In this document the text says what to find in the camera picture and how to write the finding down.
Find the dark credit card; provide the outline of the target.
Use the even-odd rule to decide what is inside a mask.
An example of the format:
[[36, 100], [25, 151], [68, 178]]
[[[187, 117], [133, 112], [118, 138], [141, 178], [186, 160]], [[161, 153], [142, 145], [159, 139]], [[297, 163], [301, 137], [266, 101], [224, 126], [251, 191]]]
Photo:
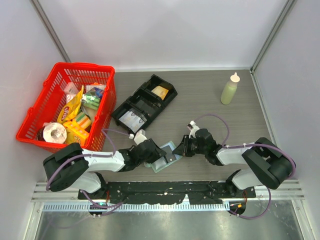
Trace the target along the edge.
[[167, 146], [163, 147], [162, 150], [166, 152], [166, 155], [164, 156], [164, 161], [167, 164], [171, 163], [171, 162], [173, 162], [173, 161], [175, 161], [177, 159], [176, 156], [173, 154], [170, 145], [167, 145]]

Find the green leather card holder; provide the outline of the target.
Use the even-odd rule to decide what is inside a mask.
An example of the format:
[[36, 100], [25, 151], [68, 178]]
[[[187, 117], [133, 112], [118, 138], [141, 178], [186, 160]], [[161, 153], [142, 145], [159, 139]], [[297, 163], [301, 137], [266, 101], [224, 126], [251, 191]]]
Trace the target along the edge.
[[[165, 146], [170, 146], [172, 151], [176, 148], [176, 145], [172, 141], [167, 142], [166, 144], [162, 145], [160, 148], [162, 149]], [[182, 156], [180, 156], [180, 155], [176, 155], [176, 154], [174, 154], [174, 155], [176, 157], [176, 160], [174, 160], [171, 163], [166, 163], [164, 157], [161, 157], [153, 163], [145, 162], [144, 166], [146, 168], [151, 168], [155, 173], [158, 173], [182, 158]]]

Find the white credit card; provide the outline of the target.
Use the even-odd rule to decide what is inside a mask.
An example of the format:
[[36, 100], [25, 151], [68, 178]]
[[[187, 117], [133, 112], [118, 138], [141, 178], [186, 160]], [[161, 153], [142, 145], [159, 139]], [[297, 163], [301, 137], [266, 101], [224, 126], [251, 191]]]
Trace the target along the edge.
[[134, 112], [130, 113], [130, 129], [136, 133], [145, 123], [145, 120]]

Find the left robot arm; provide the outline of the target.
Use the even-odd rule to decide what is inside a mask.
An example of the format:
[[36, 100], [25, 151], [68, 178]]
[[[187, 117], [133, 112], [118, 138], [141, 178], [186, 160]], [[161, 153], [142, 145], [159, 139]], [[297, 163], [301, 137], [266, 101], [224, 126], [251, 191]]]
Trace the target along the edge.
[[43, 161], [48, 178], [46, 190], [60, 192], [71, 187], [102, 199], [107, 187], [101, 171], [129, 172], [142, 163], [151, 164], [165, 155], [166, 152], [152, 139], [115, 152], [87, 150], [79, 143], [71, 143]]

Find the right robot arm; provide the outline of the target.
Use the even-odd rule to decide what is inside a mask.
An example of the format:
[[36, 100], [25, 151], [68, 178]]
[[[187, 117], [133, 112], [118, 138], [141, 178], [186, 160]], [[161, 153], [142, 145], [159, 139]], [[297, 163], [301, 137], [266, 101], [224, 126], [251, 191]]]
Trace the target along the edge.
[[248, 168], [235, 171], [225, 181], [226, 193], [233, 198], [249, 187], [266, 186], [275, 190], [296, 170], [294, 161], [265, 137], [249, 144], [227, 146], [218, 144], [206, 128], [185, 134], [173, 154], [203, 155], [215, 166], [246, 164]]

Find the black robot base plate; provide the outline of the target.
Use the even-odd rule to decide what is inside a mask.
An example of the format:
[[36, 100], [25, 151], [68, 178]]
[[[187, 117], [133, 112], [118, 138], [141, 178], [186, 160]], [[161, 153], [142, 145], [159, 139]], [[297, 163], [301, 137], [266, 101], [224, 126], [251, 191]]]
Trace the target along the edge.
[[133, 205], [181, 204], [188, 197], [192, 205], [218, 204], [222, 199], [255, 198], [253, 187], [229, 192], [229, 185], [218, 181], [136, 181], [108, 182], [97, 193], [90, 193], [92, 200], [109, 200]]

